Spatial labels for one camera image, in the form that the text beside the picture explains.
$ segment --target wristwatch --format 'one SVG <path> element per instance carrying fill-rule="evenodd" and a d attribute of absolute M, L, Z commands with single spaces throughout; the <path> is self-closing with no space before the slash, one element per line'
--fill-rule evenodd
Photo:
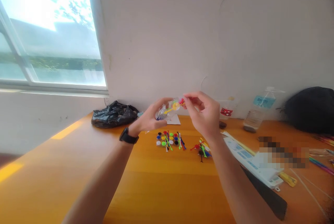
<path fill-rule="evenodd" d="M 126 143 L 136 144 L 137 140 L 139 139 L 139 136 L 132 137 L 128 135 L 128 132 L 129 132 L 129 128 L 125 128 L 123 132 L 121 133 L 121 136 L 119 137 L 119 141 L 125 141 Z"/>

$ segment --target white wall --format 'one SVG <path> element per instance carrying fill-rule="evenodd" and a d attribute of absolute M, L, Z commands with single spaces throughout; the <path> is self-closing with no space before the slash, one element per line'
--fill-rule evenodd
<path fill-rule="evenodd" d="M 266 86 L 287 92 L 275 107 L 306 87 L 334 88 L 334 0 L 220 4 L 102 0 L 94 15 L 110 94 L 144 109 L 158 97 L 199 90 L 208 76 L 202 90 L 236 96 L 234 116 L 244 117 Z"/>
<path fill-rule="evenodd" d="M 103 107 L 102 98 L 0 92 L 0 153 L 24 154 Z"/>

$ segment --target table surface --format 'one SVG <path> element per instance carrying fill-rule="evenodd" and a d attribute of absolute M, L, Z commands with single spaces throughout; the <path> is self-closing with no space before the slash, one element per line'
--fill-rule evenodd
<path fill-rule="evenodd" d="M 234 223 L 212 159 L 200 162 L 189 149 L 200 134 L 188 116 L 181 125 L 159 131 L 179 131 L 187 150 L 168 153 L 156 146 L 158 130 L 141 133 L 134 146 L 103 223 Z M 1 223 L 60 223 L 94 171 L 118 142 L 124 127 L 98 129 L 91 114 L 0 170 Z M 273 136 L 282 146 L 301 142 L 310 148 L 330 148 L 277 121 L 265 121 L 256 134 L 242 130 L 242 120 L 229 119 L 225 129 L 238 141 L 258 151 L 259 136 Z M 310 164 L 294 169 L 330 194 L 333 176 Z M 296 177 L 289 169 L 285 172 Z M 326 209 L 331 201 L 301 177 Z M 285 223 L 317 223 L 323 215 L 298 181 L 283 183 L 278 194 L 287 201 Z"/>

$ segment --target black plastic bag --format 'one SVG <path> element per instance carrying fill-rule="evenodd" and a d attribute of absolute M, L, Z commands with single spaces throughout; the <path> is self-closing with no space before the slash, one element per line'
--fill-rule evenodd
<path fill-rule="evenodd" d="M 91 123 L 99 128 L 114 128 L 134 122 L 137 113 L 138 110 L 135 107 L 115 100 L 102 110 L 94 110 Z"/>
<path fill-rule="evenodd" d="M 287 121 L 309 133 L 334 135 L 334 91 L 320 86 L 293 95 L 283 109 Z"/>

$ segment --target hand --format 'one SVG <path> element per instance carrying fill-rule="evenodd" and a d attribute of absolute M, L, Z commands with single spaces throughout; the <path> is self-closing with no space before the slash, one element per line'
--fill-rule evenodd
<path fill-rule="evenodd" d="M 128 134 L 137 137 L 141 131 L 151 131 L 167 126 L 166 120 L 156 120 L 156 112 L 171 100 L 173 100 L 173 98 L 162 98 L 151 104 L 144 114 L 129 126 Z"/>
<path fill-rule="evenodd" d="M 184 97 L 184 108 L 188 109 L 196 130 L 207 140 L 220 136 L 219 103 L 201 91 L 186 93 Z"/>

